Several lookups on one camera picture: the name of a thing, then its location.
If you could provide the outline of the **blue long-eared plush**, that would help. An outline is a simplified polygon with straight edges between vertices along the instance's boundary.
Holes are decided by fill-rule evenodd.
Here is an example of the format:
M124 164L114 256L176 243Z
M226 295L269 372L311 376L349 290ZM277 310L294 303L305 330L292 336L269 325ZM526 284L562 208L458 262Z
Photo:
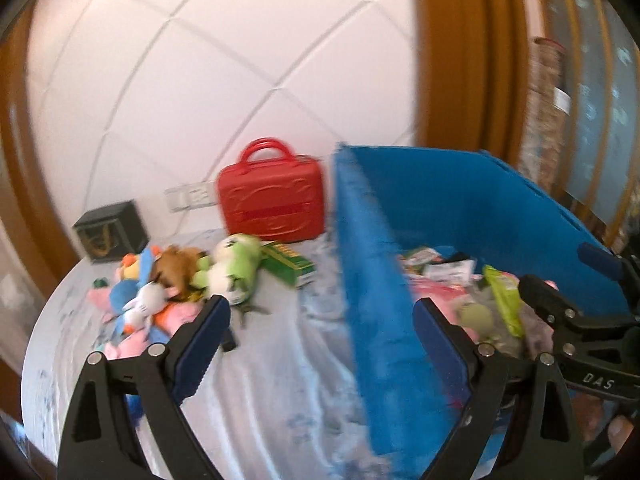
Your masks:
M151 248L145 248L140 254L140 275L137 281L122 280L117 283L110 292L110 303L112 310L119 315L122 320L122 332L124 333L124 319L122 310L130 300L133 300L139 289L151 283L150 276L155 262L155 256Z

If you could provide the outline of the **pink pig plush orange dress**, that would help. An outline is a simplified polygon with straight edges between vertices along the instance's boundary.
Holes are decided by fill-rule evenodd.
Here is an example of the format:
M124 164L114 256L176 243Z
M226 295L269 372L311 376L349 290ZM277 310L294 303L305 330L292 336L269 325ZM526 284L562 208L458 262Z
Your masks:
M168 336L174 336L181 326L193 322L201 310L202 306L197 302L170 302L153 316L154 325Z

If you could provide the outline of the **green snack packet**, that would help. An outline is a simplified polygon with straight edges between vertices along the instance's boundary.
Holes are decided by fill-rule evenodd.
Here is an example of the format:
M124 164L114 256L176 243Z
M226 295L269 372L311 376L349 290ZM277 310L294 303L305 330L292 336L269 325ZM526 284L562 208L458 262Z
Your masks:
M521 297L518 292L518 278L488 264L483 268L483 278L494 295L506 329L513 337L523 338L525 330L520 319Z

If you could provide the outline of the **pink pig plush blue dress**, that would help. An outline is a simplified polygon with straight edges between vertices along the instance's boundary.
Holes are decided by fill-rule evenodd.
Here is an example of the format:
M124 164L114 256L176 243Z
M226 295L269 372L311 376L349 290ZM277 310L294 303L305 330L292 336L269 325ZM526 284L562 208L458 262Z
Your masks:
M139 330L130 335L122 332L122 320L112 310L110 303L110 292L115 285L92 288L87 294L87 299L103 312L102 322L113 325L111 336L107 337L107 340L99 346L99 349L109 360L134 358L135 356L140 356L148 345L148 333L144 330Z

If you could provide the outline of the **white cat plush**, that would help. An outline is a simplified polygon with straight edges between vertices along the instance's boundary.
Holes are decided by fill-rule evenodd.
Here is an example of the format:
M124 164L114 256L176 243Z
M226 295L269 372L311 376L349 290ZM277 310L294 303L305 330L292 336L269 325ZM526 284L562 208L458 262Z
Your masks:
M137 296L122 310L124 333L133 334L139 330L148 332L152 326L153 316L162 312L167 303L166 288L162 284L151 282L143 285Z

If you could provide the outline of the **green bottle cap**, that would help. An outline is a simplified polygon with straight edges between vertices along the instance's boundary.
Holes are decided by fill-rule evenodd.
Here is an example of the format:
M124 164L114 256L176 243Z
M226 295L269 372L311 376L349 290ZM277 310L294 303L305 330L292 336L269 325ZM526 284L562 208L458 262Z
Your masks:
M103 287L107 287L108 286L108 281L106 278L96 278L93 282L92 282L92 287L93 288L103 288Z

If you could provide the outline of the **yellow orange duck plush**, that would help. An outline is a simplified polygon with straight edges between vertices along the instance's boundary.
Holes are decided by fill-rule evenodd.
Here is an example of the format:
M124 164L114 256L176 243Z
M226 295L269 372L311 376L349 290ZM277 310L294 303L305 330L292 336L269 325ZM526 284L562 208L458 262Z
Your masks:
M122 257L119 267L119 275L122 280L137 281L140 275L140 256L127 254Z

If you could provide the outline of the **brown bear plush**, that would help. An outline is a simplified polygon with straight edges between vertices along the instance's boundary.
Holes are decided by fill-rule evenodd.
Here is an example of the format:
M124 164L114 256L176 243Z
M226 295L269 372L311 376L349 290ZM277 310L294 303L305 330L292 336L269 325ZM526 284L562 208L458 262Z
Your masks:
M198 260L206 255L197 247L169 245L160 252L153 264L150 281L169 288L172 300L191 301L194 288L192 278L198 272Z

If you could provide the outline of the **blue storage bin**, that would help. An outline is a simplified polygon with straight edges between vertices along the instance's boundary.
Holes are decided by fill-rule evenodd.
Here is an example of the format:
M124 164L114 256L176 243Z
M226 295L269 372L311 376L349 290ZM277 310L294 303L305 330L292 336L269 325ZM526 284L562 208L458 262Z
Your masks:
M590 232L486 153L344 145L333 157L337 252L356 377L373 451L397 479L419 478L459 410L412 325L399 257L427 246L480 266L555 282L587 314L621 314L620 286L582 264Z

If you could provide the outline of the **black square gift box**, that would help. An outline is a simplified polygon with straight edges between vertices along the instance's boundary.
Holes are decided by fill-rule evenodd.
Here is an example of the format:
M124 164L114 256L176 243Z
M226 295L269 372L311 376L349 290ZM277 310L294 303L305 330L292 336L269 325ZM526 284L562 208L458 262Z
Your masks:
M86 211L73 225L75 234L93 262L119 261L138 254L149 235L133 200Z

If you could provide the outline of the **green white frog plush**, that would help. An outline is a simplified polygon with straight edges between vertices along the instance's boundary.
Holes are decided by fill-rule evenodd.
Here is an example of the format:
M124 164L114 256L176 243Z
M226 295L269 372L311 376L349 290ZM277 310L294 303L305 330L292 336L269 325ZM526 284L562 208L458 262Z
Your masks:
M201 255L191 286L206 297L223 296L230 306L245 304L253 295L262 263L262 242L247 234L232 234L212 252Z

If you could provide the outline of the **green cardboard box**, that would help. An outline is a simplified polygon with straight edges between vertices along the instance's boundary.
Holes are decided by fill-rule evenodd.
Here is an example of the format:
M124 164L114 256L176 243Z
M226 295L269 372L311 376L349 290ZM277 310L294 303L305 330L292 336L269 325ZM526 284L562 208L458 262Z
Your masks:
M294 288L308 285L317 274L311 260L277 242L262 246L262 267L283 284Z

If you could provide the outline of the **red plastic carry case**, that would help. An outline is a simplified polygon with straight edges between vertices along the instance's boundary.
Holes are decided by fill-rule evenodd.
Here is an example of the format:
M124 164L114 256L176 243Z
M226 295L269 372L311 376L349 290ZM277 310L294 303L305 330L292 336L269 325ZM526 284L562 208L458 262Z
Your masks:
M279 139L250 142L221 170L216 185L231 234L294 243L313 240L326 228L321 162Z

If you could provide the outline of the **white wall socket panel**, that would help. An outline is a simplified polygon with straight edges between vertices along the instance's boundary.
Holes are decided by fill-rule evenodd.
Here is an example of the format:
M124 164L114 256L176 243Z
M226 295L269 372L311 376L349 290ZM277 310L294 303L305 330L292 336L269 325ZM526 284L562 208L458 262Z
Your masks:
M166 205L171 212L213 207L218 204L215 185L212 181L168 188L164 196Z

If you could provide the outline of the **wooden door frame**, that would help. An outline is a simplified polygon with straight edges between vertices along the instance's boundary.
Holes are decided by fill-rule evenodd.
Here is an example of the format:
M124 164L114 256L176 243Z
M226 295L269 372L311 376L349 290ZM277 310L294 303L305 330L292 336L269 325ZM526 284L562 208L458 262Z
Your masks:
M529 41L524 0L416 0L416 144L518 161Z

